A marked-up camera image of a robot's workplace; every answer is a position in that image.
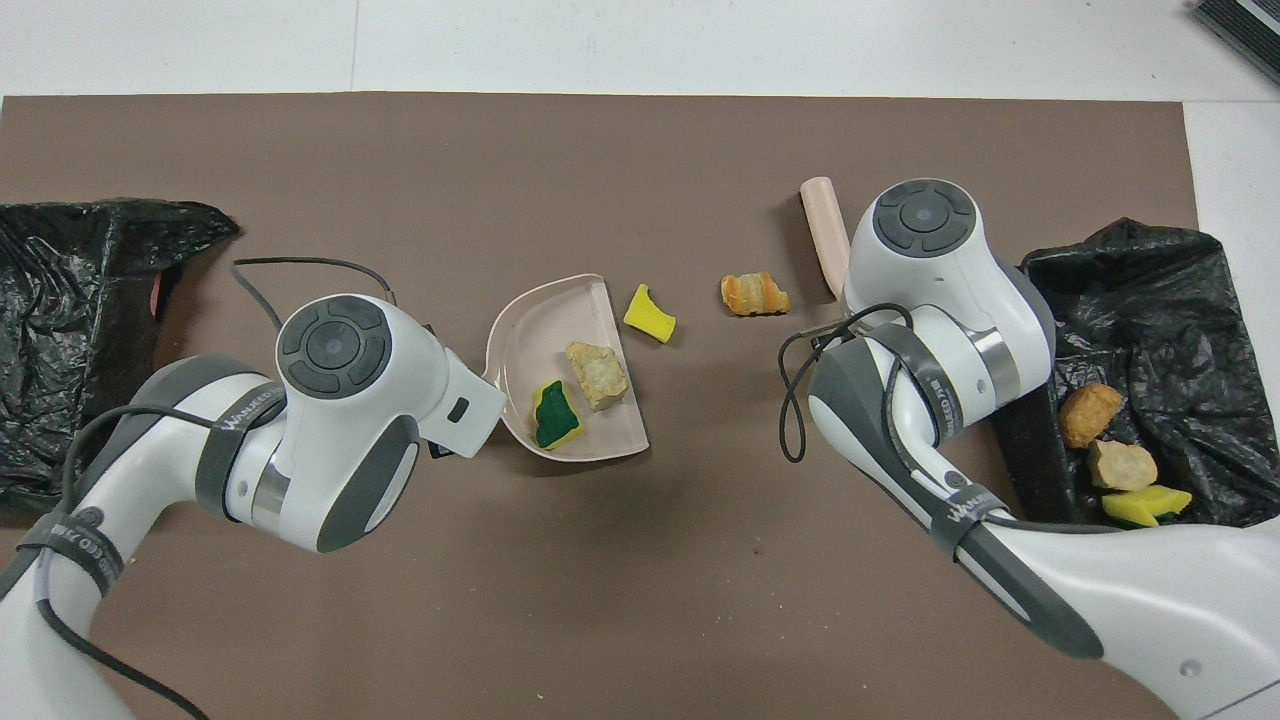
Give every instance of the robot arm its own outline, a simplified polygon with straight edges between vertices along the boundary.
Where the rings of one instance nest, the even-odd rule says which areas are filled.
[[[95,664],[37,614],[36,600],[47,597],[86,635],[119,571],[110,557],[131,557],[169,505],[198,501],[293,544],[333,551],[387,518],[420,438],[474,456],[506,404],[402,310],[358,295],[294,313],[276,364],[283,384],[229,357],[197,356],[138,391],[134,404],[174,407],[209,427],[128,416],[86,470],[90,489],[52,528],[88,538],[106,557],[108,580],[49,550],[19,552],[15,568],[29,568],[6,571],[15,580],[0,587],[0,717],[132,717]]]
[[[911,307],[829,345],[809,407],[823,437],[1028,629],[1101,659],[1183,717],[1280,716],[1274,532],[1130,532],[1014,520],[937,446],[1048,378],[1052,325],[993,259],[972,199],[943,181],[886,191],[852,240],[851,311]]]

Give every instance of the trash bag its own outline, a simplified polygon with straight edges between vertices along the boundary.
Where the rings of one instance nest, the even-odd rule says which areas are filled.
[[[1091,382],[1125,398],[1102,438],[1146,447],[1157,482],[1192,493],[1169,523],[1243,528],[1280,514],[1275,425],[1215,238],[1125,218],[1030,252],[1021,270],[1057,327],[1053,377],[992,416],[1029,520],[1115,524],[1087,452],[1059,434],[1062,401]]]
[[[154,370],[159,278],[238,232],[197,202],[0,205],[0,509],[56,503],[72,437]]]

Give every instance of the food scrap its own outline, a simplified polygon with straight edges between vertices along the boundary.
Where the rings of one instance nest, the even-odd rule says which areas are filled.
[[[1107,429],[1123,405],[1124,397],[1111,386],[1082,386],[1066,398],[1059,413],[1062,441],[1070,448],[1087,447]]]
[[[1137,491],[1156,482],[1156,460],[1137,445],[1093,441],[1088,465],[1093,484],[1100,488]]]
[[[1165,486],[1151,486],[1133,492],[1102,496],[1102,511],[1116,520],[1155,528],[1157,518],[1181,512],[1190,505],[1192,493]]]
[[[573,366],[577,384],[582,387],[586,404],[594,413],[605,410],[627,392],[627,377],[612,347],[598,347],[585,342],[572,342],[564,351]]]
[[[582,423],[573,413],[568,397],[564,396],[564,383],[556,380],[541,388],[534,396],[534,439],[543,450],[556,450],[582,433]]]
[[[735,315],[776,315],[791,311],[791,296],[778,288],[769,273],[724,275],[721,300]]]
[[[663,313],[649,300],[649,286],[640,283],[636,293],[631,297],[631,305],[622,322],[632,328],[649,333],[660,342],[671,340],[671,333],[676,332],[676,319]]]

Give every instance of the gray strap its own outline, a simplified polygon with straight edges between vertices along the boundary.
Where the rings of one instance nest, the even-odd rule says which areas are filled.
[[[890,352],[897,355],[902,360],[902,365],[906,366],[906,372],[915,378],[920,395],[932,410],[933,428],[938,438],[934,445],[942,445],[963,430],[964,415],[960,410],[960,395],[924,341],[897,323],[884,323],[868,334]]]
[[[946,500],[933,514],[929,539],[955,560],[960,541],[992,510],[1007,510],[1002,500],[979,484],[968,484]]]
[[[47,547],[88,573],[97,592],[106,596],[124,571],[115,544],[87,519],[67,515],[60,510],[46,512],[18,542],[18,548]]]
[[[214,423],[196,465],[196,500],[200,506],[236,521],[227,511],[227,483],[244,436],[260,420],[274,418],[284,409],[284,386],[259,386],[232,404]]]

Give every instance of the potato piece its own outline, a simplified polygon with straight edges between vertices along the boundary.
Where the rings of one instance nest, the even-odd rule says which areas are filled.
[[[1156,482],[1156,460],[1144,447],[1098,439],[1089,446],[1089,473],[1100,488],[1135,491]]]
[[[1062,442],[1075,450],[1088,447],[1102,430],[1107,429],[1121,406],[1124,397],[1111,386],[1089,383],[1078,388],[1059,411]]]

